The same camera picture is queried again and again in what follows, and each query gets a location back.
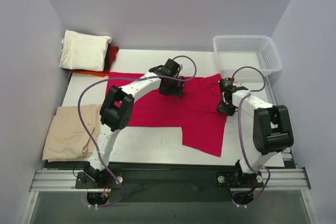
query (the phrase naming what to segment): red cloth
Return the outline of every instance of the red cloth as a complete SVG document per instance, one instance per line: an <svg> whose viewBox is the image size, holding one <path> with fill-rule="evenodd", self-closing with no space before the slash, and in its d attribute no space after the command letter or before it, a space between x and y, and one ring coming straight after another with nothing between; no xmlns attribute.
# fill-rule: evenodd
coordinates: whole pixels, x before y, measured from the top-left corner
<svg viewBox="0 0 336 224"><path fill-rule="evenodd" d="M108 47L107 53L105 57L109 57L109 68L104 69L102 72L97 71L90 71L90 70L70 70L71 73L79 73L79 74L90 74L92 76L99 76L99 77L105 77L108 76L110 73L110 69L112 66L112 63L117 57L117 52L119 51L119 47Z"/></svg>
<svg viewBox="0 0 336 224"><path fill-rule="evenodd" d="M141 73L109 74L109 78L141 76ZM226 116L216 111L219 97L210 93L211 83L220 79L219 74L196 77L186 82L181 98L159 94L158 90L148 93L135 103L128 126L181 127L183 145L220 157ZM131 81L109 81L106 93L113 85L120 87L129 83Z"/></svg>

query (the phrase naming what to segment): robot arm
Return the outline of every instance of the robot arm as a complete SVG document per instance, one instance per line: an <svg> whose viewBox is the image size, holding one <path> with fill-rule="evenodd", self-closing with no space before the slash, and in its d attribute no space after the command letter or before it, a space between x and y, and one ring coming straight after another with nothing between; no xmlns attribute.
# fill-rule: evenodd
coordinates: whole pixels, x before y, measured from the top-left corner
<svg viewBox="0 0 336 224"><path fill-rule="evenodd" d="M182 66L174 60L169 59L164 66L157 66L150 69L139 81L131 84L116 87L112 86L100 109L101 130L98 140L99 152L106 165L113 151L113 146L120 131L131 121L134 103L147 93L159 89L164 95L181 96L184 82L166 78L155 78L158 76L169 76L179 78ZM88 160L84 173L96 183L100 183L104 176L104 165L98 157L98 150L95 149Z"/></svg>
<svg viewBox="0 0 336 224"><path fill-rule="evenodd" d="M223 100L218 110L227 115L233 115L239 107L241 100L248 94L245 87L233 85L232 78L219 81ZM288 109L283 105L273 105L258 97L251 95L242 103L242 110L254 119L253 143L255 148L246 151L248 162L244 158L239 161L241 170L245 174L254 173L278 152L293 145Z"/></svg>

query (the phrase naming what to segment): metal frame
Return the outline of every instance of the metal frame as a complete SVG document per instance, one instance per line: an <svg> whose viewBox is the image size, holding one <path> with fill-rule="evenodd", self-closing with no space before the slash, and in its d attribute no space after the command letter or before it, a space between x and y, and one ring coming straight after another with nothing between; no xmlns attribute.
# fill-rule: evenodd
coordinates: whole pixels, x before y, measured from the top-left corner
<svg viewBox="0 0 336 224"><path fill-rule="evenodd" d="M171 169L114 169L119 171L171 171ZM190 169L189 171L200 171L200 169ZM271 179L266 190L307 190L310 189L309 181L305 169L270 169ZM267 178L267 172L261 172L264 181ZM99 192L103 189L76 189L76 177L71 170L37 170L30 187L30 191L87 191ZM232 190L244 190L243 188L231 188Z"/></svg>
<svg viewBox="0 0 336 224"><path fill-rule="evenodd" d="M27 203L23 210L20 224L29 224L34 213L38 191L30 191L28 194Z"/></svg>
<svg viewBox="0 0 336 224"><path fill-rule="evenodd" d="M319 224L317 213L309 190L301 190L303 202L305 203L308 218L311 224Z"/></svg>

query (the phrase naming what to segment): screw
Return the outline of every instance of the screw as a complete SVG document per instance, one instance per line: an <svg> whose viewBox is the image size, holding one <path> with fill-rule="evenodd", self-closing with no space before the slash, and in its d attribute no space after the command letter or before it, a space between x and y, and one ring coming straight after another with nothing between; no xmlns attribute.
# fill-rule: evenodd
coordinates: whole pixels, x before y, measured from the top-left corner
<svg viewBox="0 0 336 224"><path fill-rule="evenodd" d="M118 176L117 179L118 179L118 181L119 181L120 183L122 183L122 177L121 177L121 176Z"/></svg>
<svg viewBox="0 0 336 224"><path fill-rule="evenodd" d="M260 175L257 175L257 182L258 182L258 183L263 182L263 181L262 181L262 177L261 177Z"/></svg>
<svg viewBox="0 0 336 224"><path fill-rule="evenodd" d="M219 183L224 183L224 181L225 181L225 178L224 178L224 176L219 176L218 178L217 178L217 180L218 180L218 182Z"/></svg>

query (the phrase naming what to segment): black bracket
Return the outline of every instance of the black bracket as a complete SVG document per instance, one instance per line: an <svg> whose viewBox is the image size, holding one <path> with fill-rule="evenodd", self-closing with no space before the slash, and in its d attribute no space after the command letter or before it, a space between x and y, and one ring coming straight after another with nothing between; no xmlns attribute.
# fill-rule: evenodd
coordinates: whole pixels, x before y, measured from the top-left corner
<svg viewBox="0 0 336 224"><path fill-rule="evenodd" d="M262 155L282 152L293 145L292 127L285 106L254 110L253 143Z"/></svg>
<svg viewBox="0 0 336 224"><path fill-rule="evenodd" d="M87 174L88 170L84 172L79 172L76 179L76 189L97 189L97 188L110 188L113 194L122 194L121 187L118 185L114 178L107 173L106 170L101 172L97 171L95 174L99 176L96 181L93 181ZM88 192L87 201L91 205L104 205L110 198L110 193L103 194L102 192Z"/></svg>
<svg viewBox="0 0 336 224"><path fill-rule="evenodd" d="M172 59L168 59L166 64L151 68L149 72L153 72L158 76L170 76L178 78L180 73L181 66L177 62ZM181 97L183 93L184 82L171 80L167 78L162 78L159 88L159 93L164 95L175 95L177 97Z"/></svg>
<svg viewBox="0 0 336 224"><path fill-rule="evenodd" d="M219 171L216 174L217 187L218 188L262 188L263 182L257 181L257 176L261 176L261 172L245 174L240 171L229 172ZM224 181L221 183L218 181L220 176L224 177Z"/></svg>
<svg viewBox="0 0 336 224"><path fill-rule="evenodd" d="M100 109L101 123L111 128L111 131L122 130L131 121L134 97L126 94L121 88L112 86Z"/></svg>
<svg viewBox="0 0 336 224"><path fill-rule="evenodd" d="M232 104L232 94L239 91L239 90L248 90L245 87L237 87L233 85L232 78L224 78L219 81L219 89L221 93L224 93L224 98L220 100L217 111L219 113L224 113L226 115L234 115L236 108Z"/></svg>

